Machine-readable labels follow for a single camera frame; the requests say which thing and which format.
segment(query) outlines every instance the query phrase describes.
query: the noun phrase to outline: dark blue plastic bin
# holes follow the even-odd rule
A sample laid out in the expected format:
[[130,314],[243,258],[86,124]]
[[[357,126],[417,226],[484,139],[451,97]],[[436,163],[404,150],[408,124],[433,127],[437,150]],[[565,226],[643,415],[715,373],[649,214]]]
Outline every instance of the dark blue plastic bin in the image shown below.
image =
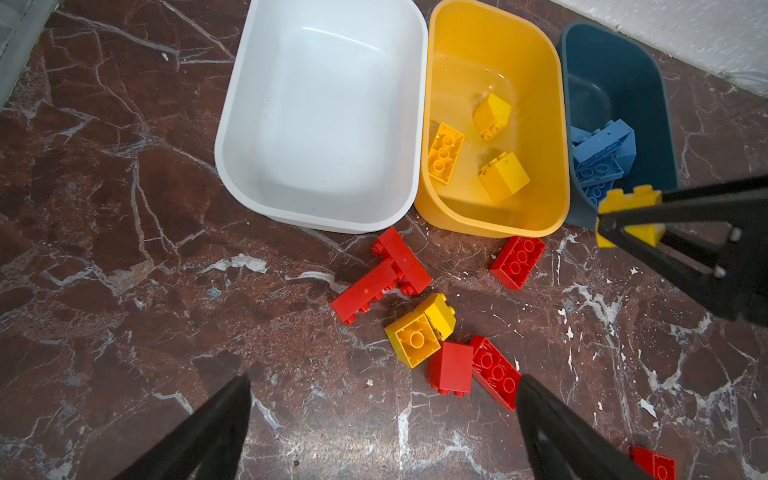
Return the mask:
[[[624,120],[635,131],[637,156],[629,175],[614,188],[630,193],[637,185],[677,188],[667,96],[656,62],[623,35],[590,22],[571,23],[558,43],[563,68],[568,147],[570,127],[594,131],[609,120]],[[571,156],[571,209],[566,223],[594,229],[598,209],[579,187]]]

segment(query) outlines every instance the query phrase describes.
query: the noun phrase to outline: red 2x4 lego brick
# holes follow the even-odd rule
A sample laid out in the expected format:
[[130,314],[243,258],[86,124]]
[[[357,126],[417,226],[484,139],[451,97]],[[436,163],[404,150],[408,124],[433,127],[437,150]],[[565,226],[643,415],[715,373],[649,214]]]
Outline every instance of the red 2x4 lego brick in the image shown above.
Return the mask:
[[472,347],[472,375],[499,403],[514,412],[520,372],[484,336],[475,336]]
[[510,290],[520,290],[544,252],[538,238],[512,237],[491,266],[491,273]]
[[342,322],[352,325],[352,322],[357,319],[355,313],[367,312],[371,308],[370,302],[378,302],[384,296],[382,291],[391,290],[395,286],[397,286],[397,272],[392,268],[392,261],[387,260],[344,290],[331,302],[331,307]]
[[440,395],[464,396],[472,389],[472,346],[443,342],[429,357],[427,381]]
[[675,480],[675,461],[642,447],[632,447],[632,459],[656,480]]
[[385,260],[392,259],[400,281],[400,291],[405,295],[418,295],[432,283],[432,278],[397,233],[395,227],[390,227],[382,233],[373,244],[371,251]]

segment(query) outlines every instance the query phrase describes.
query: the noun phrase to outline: blue lego brick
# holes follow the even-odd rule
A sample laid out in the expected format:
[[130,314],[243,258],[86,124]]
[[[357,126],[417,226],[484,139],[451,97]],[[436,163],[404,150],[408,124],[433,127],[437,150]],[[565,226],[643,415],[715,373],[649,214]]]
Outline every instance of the blue lego brick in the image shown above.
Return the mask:
[[571,143],[578,145],[592,136],[592,132],[571,127]]
[[634,158],[637,156],[637,146],[634,143],[634,132],[629,134],[627,138],[621,142],[621,146],[616,150],[616,163],[619,164],[621,170],[624,170],[624,175],[629,174],[629,170],[632,168]]
[[615,152],[621,141],[634,130],[623,120],[609,121],[605,128],[574,147],[574,164],[588,166]]
[[623,176],[624,171],[616,163],[613,155],[608,155],[596,164],[588,167],[579,167],[576,170],[576,178],[581,188],[618,180]]
[[584,189],[584,193],[587,194],[587,198],[596,207],[600,206],[600,201],[605,198],[608,191],[614,187],[614,182],[606,182],[604,184],[592,185]]

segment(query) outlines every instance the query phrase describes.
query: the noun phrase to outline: brown marble floor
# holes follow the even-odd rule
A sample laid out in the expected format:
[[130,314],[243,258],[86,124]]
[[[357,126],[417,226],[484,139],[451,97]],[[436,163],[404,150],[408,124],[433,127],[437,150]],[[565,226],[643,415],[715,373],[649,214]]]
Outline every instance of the brown marble floor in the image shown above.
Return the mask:
[[[329,302],[376,264],[376,235],[275,223],[214,168],[247,3],[65,0],[49,20],[0,115],[0,477],[110,478],[247,372],[241,478],[530,478],[516,414],[477,383],[436,396],[387,343],[432,291],[457,341],[491,337],[623,452],[672,456],[678,478],[766,477],[768,330],[713,318],[592,232],[545,238],[509,292],[488,271],[503,240],[411,210],[396,226],[432,287],[339,322]],[[499,3],[553,41],[577,18]],[[765,171],[766,104],[654,56],[681,182]],[[266,266],[227,268],[240,254]]]

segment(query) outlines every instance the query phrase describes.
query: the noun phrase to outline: white plastic bin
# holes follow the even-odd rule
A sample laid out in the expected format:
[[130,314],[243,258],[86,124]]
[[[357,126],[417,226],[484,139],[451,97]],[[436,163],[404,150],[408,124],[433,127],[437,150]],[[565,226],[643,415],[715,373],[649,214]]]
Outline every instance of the white plastic bin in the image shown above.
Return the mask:
[[252,0],[216,137],[243,205],[382,230],[419,184],[428,34],[412,0]]

